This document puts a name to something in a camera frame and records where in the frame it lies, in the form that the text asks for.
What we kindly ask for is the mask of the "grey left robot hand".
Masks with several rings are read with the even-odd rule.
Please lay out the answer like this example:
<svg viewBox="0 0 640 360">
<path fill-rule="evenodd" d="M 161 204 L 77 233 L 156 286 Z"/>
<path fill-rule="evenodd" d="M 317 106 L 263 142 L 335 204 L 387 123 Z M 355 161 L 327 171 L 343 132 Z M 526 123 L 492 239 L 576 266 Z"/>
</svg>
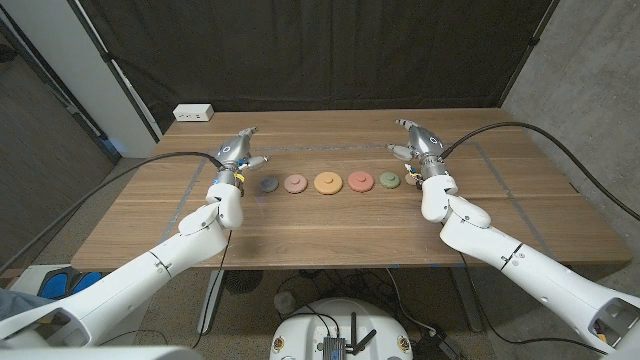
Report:
<svg viewBox="0 0 640 360">
<path fill-rule="evenodd" d="M 224 183 L 239 187 L 244 170 L 259 169 L 269 161 L 268 156 L 252 156 L 250 153 L 250 140 L 257 132 L 257 127 L 246 128 L 220 146 L 215 155 L 220 162 L 215 184 Z"/>
</svg>

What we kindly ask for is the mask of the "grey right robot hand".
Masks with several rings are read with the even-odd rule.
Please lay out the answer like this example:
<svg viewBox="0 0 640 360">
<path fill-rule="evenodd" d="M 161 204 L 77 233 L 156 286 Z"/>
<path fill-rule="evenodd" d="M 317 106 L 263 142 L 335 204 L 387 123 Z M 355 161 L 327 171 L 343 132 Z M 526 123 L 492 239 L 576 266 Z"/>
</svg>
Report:
<svg viewBox="0 0 640 360">
<path fill-rule="evenodd" d="M 438 175 L 447 175 L 446 165 L 441 159 L 444 152 L 441 140 L 434 133 L 411 120 L 397 119 L 396 123 L 407 130 L 408 142 L 406 145 L 387 144 L 386 149 L 402 161 L 417 159 L 419 169 L 409 167 L 409 171 L 416 179 L 426 180 Z"/>
</svg>

